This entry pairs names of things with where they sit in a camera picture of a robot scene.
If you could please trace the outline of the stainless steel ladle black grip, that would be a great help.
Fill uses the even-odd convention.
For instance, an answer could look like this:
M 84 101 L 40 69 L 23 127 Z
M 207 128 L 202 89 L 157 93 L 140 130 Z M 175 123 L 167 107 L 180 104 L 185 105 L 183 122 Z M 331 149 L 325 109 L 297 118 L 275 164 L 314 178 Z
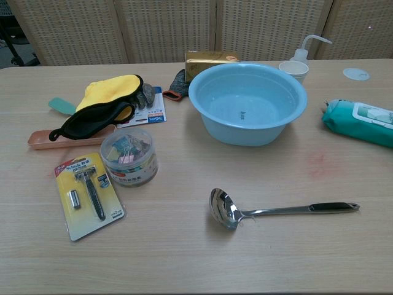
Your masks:
M 307 206 L 242 211 L 235 205 L 230 196 L 219 188 L 214 188 L 211 191 L 209 204 L 213 218 L 228 230 L 236 230 L 240 222 L 247 218 L 284 214 L 352 213 L 360 209 L 360 205 L 356 203 L 327 202 L 314 203 Z

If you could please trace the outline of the light blue plastic basin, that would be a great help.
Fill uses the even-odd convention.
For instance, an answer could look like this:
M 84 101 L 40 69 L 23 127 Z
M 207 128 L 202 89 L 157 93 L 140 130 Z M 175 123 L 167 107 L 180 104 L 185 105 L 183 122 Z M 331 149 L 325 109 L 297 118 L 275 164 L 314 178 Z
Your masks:
M 196 75 L 189 98 L 208 133 L 237 146 L 263 146 L 274 141 L 308 105 L 299 81 L 272 66 L 224 63 Z

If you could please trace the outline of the blue white battery blister card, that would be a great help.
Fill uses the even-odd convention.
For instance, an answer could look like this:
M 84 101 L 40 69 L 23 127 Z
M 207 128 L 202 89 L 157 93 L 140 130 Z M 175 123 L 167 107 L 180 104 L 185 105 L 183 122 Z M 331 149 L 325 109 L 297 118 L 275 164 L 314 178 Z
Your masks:
M 163 101 L 162 89 L 159 86 L 153 86 L 155 90 L 155 99 L 151 108 L 136 109 L 134 116 L 124 124 L 117 124 L 117 128 L 125 128 L 142 124 L 152 124 L 166 122 L 165 104 Z

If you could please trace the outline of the grey knit work glove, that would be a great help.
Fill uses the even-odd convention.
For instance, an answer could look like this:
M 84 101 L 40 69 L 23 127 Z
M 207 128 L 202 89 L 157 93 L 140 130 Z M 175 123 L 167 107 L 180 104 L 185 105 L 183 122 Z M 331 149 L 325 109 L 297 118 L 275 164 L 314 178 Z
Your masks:
M 164 91 L 163 97 L 173 101 L 181 101 L 188 95 L 189 83 L 185 81 L 185 69 L 180 70 L 168 90 Z

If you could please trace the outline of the clear jar of binder clips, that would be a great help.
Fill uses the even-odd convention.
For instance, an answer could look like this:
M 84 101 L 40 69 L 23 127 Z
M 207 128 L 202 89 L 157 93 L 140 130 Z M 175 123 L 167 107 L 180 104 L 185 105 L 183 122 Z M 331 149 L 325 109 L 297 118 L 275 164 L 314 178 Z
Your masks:
M 112 179 L 124 186 L 140 186 L 158 171 L 154 141 L 141 128 L 125 128 L 110 134 L 101 144 L 100 154 Z

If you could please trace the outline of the gold cardboard box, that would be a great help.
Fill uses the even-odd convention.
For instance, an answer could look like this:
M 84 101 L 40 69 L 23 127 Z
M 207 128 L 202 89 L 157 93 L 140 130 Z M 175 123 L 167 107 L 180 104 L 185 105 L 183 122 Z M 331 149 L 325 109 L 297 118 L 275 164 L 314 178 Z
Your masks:
M 239 61 L 239 55 L 231 51 L 187 51 L 185 53 L 185 81 L 190 83 L 199 73 L 213 66 Z

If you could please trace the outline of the yellow and black cloth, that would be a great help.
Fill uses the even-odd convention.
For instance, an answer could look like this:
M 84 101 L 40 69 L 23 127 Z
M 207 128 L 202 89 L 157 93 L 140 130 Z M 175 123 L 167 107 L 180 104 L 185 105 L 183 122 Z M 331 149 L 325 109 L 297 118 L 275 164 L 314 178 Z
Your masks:
M 135 113 L 137 94 L 144 81 L 137 74 L 113 77 L 92 82 L 76 112 L 58 129 L 49 134 L 50 141 L 59 136 L 71 140 L 92 137 L 111 124 L 123 124 Z

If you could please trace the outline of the yellow razor blister pack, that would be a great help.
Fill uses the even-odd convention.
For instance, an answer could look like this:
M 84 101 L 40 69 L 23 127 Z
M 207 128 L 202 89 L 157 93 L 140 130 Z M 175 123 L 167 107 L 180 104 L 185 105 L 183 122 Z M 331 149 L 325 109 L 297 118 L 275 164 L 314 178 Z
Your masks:
M 97 152 L 54 169 L 67 230 L 76 242 L 126 215 Z

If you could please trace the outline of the wooden woven folding screen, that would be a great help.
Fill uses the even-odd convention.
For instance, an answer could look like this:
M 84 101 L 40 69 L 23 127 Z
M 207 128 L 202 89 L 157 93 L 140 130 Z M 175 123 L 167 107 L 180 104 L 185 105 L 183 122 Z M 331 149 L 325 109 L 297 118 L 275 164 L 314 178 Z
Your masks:
M 43 65 L 393 58 L 393 0 L 6 0 Z

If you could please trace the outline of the white paper cup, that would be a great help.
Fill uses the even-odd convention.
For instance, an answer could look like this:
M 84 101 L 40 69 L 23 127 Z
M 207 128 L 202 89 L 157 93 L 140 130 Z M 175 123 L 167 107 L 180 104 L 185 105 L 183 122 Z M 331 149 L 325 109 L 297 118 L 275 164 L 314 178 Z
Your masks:
M 278 68 L 291 75 L 301 84 L 303 83 L 306 75 L 309 73 L 308 65 L 295 60 L 283 61 L 279 64 Z

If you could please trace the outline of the clear plastic wash bottle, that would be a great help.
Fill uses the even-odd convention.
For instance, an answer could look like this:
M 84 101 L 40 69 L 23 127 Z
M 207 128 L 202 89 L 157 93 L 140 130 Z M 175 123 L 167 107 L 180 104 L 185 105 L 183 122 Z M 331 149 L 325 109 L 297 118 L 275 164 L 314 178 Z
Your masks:
M 290 61 L 299 61 L 299 62 L 302 62 L 306 65 L 309 64 L 308 50 L 306 49 L 306 45 L 307 45 L 308 41 L 311 39 L 316 39 L 318 41 L 321 41 L 321 42 L 324 42 L 327 44 L 332 44 L 332 41 L 330 41 L 326 38 L 323 38 L 323 37 L 315 35 L 315 34 L 310 34 L 304 38 L 301 47 L 299 49 L 295 50 L 294 56 L 292 58 L 290 58 Z

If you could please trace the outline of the teal plastic spatula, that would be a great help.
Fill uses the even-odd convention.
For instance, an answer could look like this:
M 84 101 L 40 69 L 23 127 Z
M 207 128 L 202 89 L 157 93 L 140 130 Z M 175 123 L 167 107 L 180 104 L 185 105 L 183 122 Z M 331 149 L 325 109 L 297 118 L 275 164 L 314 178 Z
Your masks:
M 54 109 L 64 115 L 71 116 L 76 112 L 76 106 L 74 106 L 72 103 L 70 103 L 62 98 L 59 98 L 59 97 L 55 97 L 55 98 L 51 99 L 49 101 L 48 105 L 52 109 Z

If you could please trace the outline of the teal wet wipes pack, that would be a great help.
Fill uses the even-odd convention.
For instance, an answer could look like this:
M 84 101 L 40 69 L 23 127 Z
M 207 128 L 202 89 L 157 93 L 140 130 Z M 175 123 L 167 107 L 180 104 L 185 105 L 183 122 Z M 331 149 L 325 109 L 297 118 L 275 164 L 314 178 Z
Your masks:
M 362 102 L 326 102 L 322 121 L 341 135 L 393 148 L 393 111 Z

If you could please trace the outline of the pink plastic cutlery case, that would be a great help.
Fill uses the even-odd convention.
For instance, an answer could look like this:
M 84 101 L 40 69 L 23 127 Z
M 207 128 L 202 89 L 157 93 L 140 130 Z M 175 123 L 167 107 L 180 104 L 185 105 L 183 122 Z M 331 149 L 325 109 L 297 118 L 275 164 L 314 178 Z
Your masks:
M 94 136 L 84 140 L 72 140 L 59 136 L 56 141 L 49 140 L 51 130 L 40 130 L 33 132 L 28 140 L 28 145 L 35 150 L 40 149 L 55 149 L 55 148 L 69 148 L 77 146 L 92 146 L 100 145 L 109 135 L 117 130 L 115 125 L 108 125 Z

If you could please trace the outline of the white round plastic lid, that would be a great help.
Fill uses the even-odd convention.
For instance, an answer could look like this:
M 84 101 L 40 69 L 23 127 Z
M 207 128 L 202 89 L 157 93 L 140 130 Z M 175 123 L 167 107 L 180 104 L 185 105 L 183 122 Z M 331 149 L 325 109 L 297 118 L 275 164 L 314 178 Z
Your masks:
M 360 68 L 345 68 L 343 74 L 348 79 L 354 81 L 367 81 L 370 78 L 370 74 L 366 70 Z

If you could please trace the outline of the black tripod stand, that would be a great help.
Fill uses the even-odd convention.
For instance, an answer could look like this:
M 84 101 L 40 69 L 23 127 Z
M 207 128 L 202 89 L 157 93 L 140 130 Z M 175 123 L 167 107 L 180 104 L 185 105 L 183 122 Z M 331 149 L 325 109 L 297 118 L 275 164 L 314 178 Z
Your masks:
M 37 66 L 40 64 L 37 55 L 33 53 L 34 58 L 30 61 L 24 62 L 22 57 L 16 51 L 14 44 L 26 45 L 29 44 L 23 30 L 20 26 L 6 26 L 5 20 L 0 19 L 0 36 L 5 41 L 13 57 L 11 63 L 17 66 Z

